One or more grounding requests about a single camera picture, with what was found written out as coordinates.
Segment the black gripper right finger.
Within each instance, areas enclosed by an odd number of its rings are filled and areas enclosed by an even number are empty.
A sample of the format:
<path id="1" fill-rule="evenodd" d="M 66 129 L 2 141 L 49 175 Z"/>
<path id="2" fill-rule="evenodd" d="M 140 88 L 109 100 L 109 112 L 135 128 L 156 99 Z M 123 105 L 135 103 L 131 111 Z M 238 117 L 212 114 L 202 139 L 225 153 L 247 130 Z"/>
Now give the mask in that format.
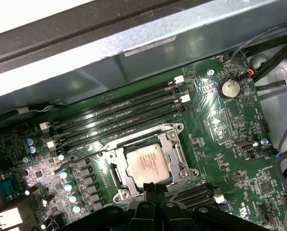
<path id="1" fill-rule="evenodd" d="M 220 209 L 200 205 L 189 212 L 184 204 L 168 201 L 168 192 L 163 184 L 156 184 L 155 190 L 160 200 L 160 210 L 169 231 L 266 231 L 267 229 L 231 215 Z"/>

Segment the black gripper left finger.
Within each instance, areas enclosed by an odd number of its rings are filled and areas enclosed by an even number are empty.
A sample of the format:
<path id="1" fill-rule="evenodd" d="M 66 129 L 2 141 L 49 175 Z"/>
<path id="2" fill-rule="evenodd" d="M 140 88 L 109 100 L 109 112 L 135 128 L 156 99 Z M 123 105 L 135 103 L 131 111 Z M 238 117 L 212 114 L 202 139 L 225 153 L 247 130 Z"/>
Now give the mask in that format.
<path id="1" fill-rule="evenodd" d="M 153 231 L 155 230 L 157 184 L 144 184 L 144 201 L 132 202 L 127 210 L 110 205 L 69 225 L 61 231 Z"/>

